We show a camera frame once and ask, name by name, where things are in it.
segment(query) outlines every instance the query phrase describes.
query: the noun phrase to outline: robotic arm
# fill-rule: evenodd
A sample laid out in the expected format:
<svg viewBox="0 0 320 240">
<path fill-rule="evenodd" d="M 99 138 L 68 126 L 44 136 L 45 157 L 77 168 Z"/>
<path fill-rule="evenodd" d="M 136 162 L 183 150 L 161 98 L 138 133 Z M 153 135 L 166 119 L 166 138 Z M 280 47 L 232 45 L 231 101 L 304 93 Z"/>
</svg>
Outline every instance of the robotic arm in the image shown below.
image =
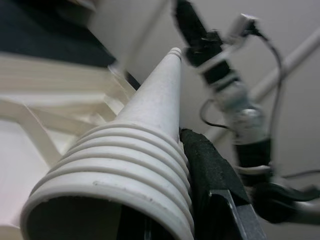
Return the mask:
<svg viewBox="0 0 320 240">
<path fill-rule="evenodd" d="M 228 55 L 240 48 L 248 35 L 262 37 L 269 44 L 256 28 L 257 20 L 242 14 L 222 40 L 216 30 L 206 30 L 188 1 L 176 2 L 175 20 L 188 44 L 185 58 L 212 89 L 216 106 L 227 123 L 227 126 L 212 125 L 233 132 L 239 165 L 236 170 L 244 184 L 252 187 L 254 210 L 271 223 L 320 224 L 320 205 L 316 202 L 319 189 L 298 191 L 277 181 L 271 165 L 271 131 L 264 114 L 249 98 L 245 83 L 227 62 Z"/>
</svg>

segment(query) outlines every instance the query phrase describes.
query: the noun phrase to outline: white plastic cone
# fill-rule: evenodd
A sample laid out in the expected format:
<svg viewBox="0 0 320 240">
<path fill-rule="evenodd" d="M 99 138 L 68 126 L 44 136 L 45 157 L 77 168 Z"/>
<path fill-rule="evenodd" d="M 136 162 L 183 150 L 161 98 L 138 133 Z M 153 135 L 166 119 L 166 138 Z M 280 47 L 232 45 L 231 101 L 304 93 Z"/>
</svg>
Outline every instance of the white plastic cone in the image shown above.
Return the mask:
<svg viewBox="0 0 320 240">
<path fill-rule="evenodd" d="M 180 54 L 173 48 L 113 122 L 84 134 L 35 185 L 21 213 L 25 240 L 115 240 L 122 205 L 193 240 Z"/>
</svg>

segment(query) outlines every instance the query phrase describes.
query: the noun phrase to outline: black cable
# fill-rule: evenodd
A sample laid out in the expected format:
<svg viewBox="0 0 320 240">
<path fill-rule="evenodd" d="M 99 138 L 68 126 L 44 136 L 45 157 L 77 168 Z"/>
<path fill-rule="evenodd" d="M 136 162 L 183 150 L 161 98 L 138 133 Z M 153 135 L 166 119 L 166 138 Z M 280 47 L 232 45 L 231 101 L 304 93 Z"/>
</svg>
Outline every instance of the black cable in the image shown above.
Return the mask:
<svg viewBox="0 0 320 240">
<path fill-rule="evenodd" d="M 269 48 L 269 50 L 274 55 L 275 60 L 276 60 L 276 64 L 278 67 L 277 91 L 276 91 L 276 95 L 275 95 L 275 99 L 274 99 L 274 103 L 273 103 L 273 107 L 272 107 L 270 126 L 269 126 L 269 135 L 270 135 L 270 137 L 273 137 L 275 135 L 275 131 L 276 131 L 277 120 L 279 119 L 281 98 L 283 96 L 283 81 L 286 77 L 286 71 L 285 71 L 285 68 L 282 64 L 283 58 L 280 55 L 280 52 L 272 44 L 272 42 L 263 33 L 261 33 L 257 28 L 253 29 L 252 34 L 256 35 L 262 39 L 264 44 Z"/>
<path fill-rule="evenodd" d="M 296 172 L 296 173 L 284 175 L 281 177 L 284 179 L 293 179 L 293 178 L 299 178 L 299 177 L 303 177 L 303 176 L 306 177 L 306 175 L 313 175 L 313 174 L 320 174 L 320 169 L 313 169 L 313 170 Z"/>
<path fill-rule="evenodd" d="M 206 120 L 205 114 L 206 114 L 207 109 L 209 107 L 209 103 L 213 103 L 213 102 L 214 102 L 214 100 L 212 100 L 212 99 L 208 99 L 207 101 L 204 102 L 204 104 L 200 108 L 200 113 L 199 113 L 200 119 L 202 120 L 202 122 L 204 122 L 205 124 L 207 124 L 209 126 L 223 128 L 223 129 L 229 129 L 226 125 L 212 123 L 212 122 L 209 122 Z"/>
</svg>

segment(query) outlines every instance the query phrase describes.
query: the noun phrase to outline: white pipe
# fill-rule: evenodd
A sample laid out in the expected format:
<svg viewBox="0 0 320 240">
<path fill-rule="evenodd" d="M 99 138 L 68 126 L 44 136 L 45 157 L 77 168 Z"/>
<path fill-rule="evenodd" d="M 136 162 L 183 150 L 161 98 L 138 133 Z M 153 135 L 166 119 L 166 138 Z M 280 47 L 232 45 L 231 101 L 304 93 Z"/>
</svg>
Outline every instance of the white pipe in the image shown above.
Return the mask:
<svg viewBox="0 0 320 240">
<path fill-rule="evenodd" d="M 302 63 L 305 62 L 320 47 L 320 28 L 299 45 L 283 62 L 283 67 L 287 75 L 290 75 Z M 261 102 L 277 85 L 278 69 L 270 72 L 262 81 L 250 91 L 250 97 L 255 102 Z M 224 119 L 220 118 L 217 124 L 224 124 Z M 226 129 L 211 127 L 204 135 L 212 142 L 217 142 L 225 133 Z"/>
<path fill-rule="evenodd" d="M 52 231 L 57 240 L 116 239 L 121 205 L 177 240 L 194 239 L 189 169 L 178 144 L 180 68 L 173 48 L 113 122 L 84 134 L 35 185 L 20 218 L 25 240 Z"/>
<path fill-rule="evenodd" d="M 163 14 L 167 3 L 169 0 L 159 0 L 158 6 L 155 8 L 154 12 L 150 14 L 150 17 L 146 21 L 146 24 L 143 26 L 139 35 L 134 39 L 120 61 L 115 62 L 114 64 L 109 66 L 110 71 L 117 76 L 118 78 L 125 79 L 126 78 L 126 70 L 128 66 L 135 60 L 138 52 L 141 50 L 142 46 L 145 44 L 148 35 L 151 30 L 155 27 L 156 23 L 160 19 Z"/>
</svg>

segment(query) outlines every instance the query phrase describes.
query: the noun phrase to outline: white wall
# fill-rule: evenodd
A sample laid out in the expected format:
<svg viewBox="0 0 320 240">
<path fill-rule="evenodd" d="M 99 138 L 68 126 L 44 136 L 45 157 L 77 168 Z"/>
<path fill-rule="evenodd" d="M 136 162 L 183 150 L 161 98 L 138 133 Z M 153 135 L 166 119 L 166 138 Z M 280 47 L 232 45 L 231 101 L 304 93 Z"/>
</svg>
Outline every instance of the white wall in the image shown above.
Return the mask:
<svg viewBox="0 0 320 240">
<path fill-rule="evenodd" d="M 90 30 L 116 58 L 121 59 L 148 19 L 157 0 L 106 0 L 98 6 L 89 24 Z M 320 1 L 318 0 L 197 0 L 194 1 L 204 22 L 211 29 L 228 29 L 239 13 L 261 18 L 261 27 L 274 41 L 284 56 L 291 53 L 320 26 Z M 149 36 L 144 48 L 129 66 L 129 72 L 142 83 L 162 57 L 172 47 L 184 47 L 174 27 L 168 7 Z M 245 48 L 231 60 L 245 82 L 253 87 L 275 67 L 273 56 L 258 39 L 251 39 Z M 303 169 L 319 168 L 318 145 L 320 143 L 320 51 L 305 63 L 288 81 L 285 102 L 276 142 L 275 159 L 282 172 L 293 173 Z M 198 111 L 210 95 L 206 86 L 193 70 L 183 64 L 180 125 L 204 132 Z M 263 108 L 270 110 L 272 96 L 264 101 Z M 210 111 L 216 120 L 220 114 Z M 227 136 L 217 143 L 221 154 L 233 161 L 231 140 Z M 314 182 L 295 182 L 296 186 Z M 320 227 L 303 225 L 271 225 L 264 223 L 271 240 L 315 240 L 320 237 Z"/>
</svg>

